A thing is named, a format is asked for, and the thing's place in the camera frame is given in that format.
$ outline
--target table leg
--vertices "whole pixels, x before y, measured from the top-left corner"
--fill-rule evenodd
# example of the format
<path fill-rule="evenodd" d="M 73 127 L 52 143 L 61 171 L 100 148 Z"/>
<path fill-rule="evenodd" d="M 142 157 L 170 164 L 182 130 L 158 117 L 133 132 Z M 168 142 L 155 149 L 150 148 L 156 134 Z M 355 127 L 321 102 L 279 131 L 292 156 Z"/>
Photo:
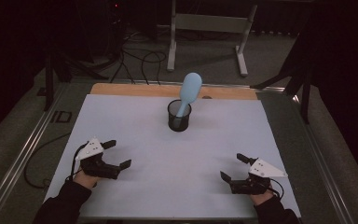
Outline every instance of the table leg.
<path fill-rule="evenodd" d="M 53 81 L 53 68 L 51 64 L 51 53 L 48 51 L 46 56 L 46 104 L 45 104 L 45 111 L 50 109 L 50 106 L 53 104 L 54 101 L 54 81 Z"/>
<path fill-rule="evenodd" d="M 172 15 L 171 15 L 171 45 L 168 54 L 167 70 L 172 72 L 175 68 L 175 54 L 176 54 L 176 41 L 175 41 L 175 18 L 176 18 L 176 0 L 172 0 Z"/>
<path fill-rule="evenodd" d="M 241 44 L 235 47 L 237 52 L 238 65 L 240 66 L 241 76 L 248 76 L 248 69 L 246 68 L 245 58 L 243 57 L 243 49 L 245 48 L 246 41 L 248 40 L 249 33 L 251 32 L 252 23 L 255 17 L 255 11 L 257 10 L 257 5 L 253 5 L 251 12 L 247 18 L 246 25 L 243 29 L 243 37 Z"/>

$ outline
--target human hand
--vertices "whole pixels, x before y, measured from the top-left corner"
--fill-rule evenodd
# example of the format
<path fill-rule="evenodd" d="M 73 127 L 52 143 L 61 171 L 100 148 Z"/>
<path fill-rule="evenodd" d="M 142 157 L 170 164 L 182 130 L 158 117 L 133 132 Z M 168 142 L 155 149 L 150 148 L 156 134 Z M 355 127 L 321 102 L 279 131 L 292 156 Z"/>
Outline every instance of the human hand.
<path fill-rule="evenodd" d="M 263 194 L 251 194 L 249 195 L 252 202 L 254 203 L 255 206 L 258 206 L 266 201 L 268 201 L 269 199 L 271 199 L 274 194 L 272 193 L 272 191 L 270 191 L 269 189 L 266 190 L 266 192 L 264 192 Z"/>
<path fill-rule="evenodd" d="M 79 168 L 79 172 L 74 178 L 74 182 L 87 189 L 92 189 L 101 178 L 98 176 L 86 175 L 84 171 L 80 169 L 81 168 Z"/>

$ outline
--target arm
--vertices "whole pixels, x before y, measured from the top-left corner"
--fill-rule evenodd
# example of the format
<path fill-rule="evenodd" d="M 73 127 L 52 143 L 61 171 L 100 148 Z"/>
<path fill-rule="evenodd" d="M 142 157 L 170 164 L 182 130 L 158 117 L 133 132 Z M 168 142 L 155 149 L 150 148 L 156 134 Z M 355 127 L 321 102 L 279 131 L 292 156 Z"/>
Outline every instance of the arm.
<path fill-rule="evenodd" d="M 255 205 L 259 224 L 298 224 L 291 209 L 284 209 L 279 198 L 267 190 L 264 194 L 250 195 Z"/>
<path fill-rule="evenodd" d="M 74 181 L 66 181 L 57 197 L 47 199 L 36 213 L 33 224 L 76 223 L 81 205 L 90 197 L 99 177 L 77 173 Z"/>

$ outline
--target black cup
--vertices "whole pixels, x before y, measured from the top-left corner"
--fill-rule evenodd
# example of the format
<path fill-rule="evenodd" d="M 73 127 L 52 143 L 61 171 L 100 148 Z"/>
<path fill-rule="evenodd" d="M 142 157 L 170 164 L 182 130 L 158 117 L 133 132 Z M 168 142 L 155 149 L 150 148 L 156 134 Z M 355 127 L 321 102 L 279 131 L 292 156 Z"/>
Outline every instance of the black cup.
<path fill-rule="evenodd" d="M 178 133 L 187 129 L 191 113 L 191 105 L 187 105 L 183 116 L 181 118 L 176 117 L 181 104 L 181 100 L 174 100 L 168 104 L 168 126 Z"/>

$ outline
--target sleeve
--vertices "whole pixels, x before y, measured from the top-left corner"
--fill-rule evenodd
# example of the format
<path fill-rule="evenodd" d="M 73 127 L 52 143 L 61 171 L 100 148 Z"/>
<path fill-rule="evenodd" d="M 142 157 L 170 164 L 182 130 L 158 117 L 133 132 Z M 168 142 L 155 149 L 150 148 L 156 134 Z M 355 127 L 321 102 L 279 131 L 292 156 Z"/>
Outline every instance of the sleeve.
<path fill-rule="evenodd" d="M 298 224 L 298 218 L 291 209 L 284 209 L 277 197 L 255 206 L 259 224 Z"/>
<path fill-rule="evenodd" d="M 72 224 L 80 215 L 81 205 L 90 197 L 91 190 L 66 181 L 57 197 L 47 199 L 36 213 L 33 224 Z"/>

